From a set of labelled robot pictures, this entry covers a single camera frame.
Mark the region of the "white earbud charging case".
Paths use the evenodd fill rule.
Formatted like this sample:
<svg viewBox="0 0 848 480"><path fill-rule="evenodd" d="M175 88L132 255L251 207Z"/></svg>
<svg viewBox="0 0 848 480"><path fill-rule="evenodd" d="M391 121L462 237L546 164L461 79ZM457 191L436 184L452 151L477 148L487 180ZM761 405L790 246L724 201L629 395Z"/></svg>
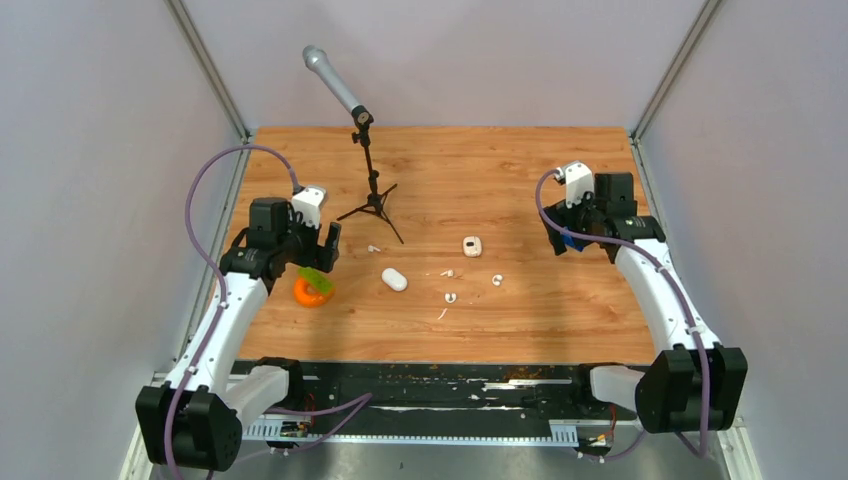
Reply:
<svg viewBox="0 0 848 480"><path fill-rule="evenodd" d="M386 268L381 272L381 280L395 292L403 292L408 287L408 279L392 267Z"/></svg>

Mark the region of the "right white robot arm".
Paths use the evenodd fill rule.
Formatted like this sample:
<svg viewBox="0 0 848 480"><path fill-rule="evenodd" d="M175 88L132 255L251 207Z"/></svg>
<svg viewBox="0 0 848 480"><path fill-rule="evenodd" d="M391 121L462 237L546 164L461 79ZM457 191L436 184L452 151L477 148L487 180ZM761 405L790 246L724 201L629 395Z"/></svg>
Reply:
<svg viewBox="0 0 848 480"><path fill-rule="evenodd" d="M546 172L564 188L545 206L534 200L555 255L599 246L623 276L648 326L656 356L644 371L618 363L583 367L571 403L584 417L615 404L637 415L650 433L729 429L748 373L738 347L710 329L685 291L660 222L639 212L632 174L594 173L574 162Z"/></svg>

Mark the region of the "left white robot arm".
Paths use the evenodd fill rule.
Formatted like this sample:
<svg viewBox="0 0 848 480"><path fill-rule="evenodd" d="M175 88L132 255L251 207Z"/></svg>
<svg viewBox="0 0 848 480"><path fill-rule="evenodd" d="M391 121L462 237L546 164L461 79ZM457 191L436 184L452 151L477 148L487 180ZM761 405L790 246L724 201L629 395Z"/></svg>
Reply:
<svg viewBox="0 0 848 480"><path fill-rule="evenodd" d="M291 199L257 198L249 223L214 266L218 283L195 338L159 387L145 386L135 410L149 460L225 471L234 463L245 428L273 405L298 411L306 386L292 377L294 362L261 360L235 386L231 369L247 330L289 264L332 271L341 226L330 223L321 243L324 189L310 185Z"/></svg>

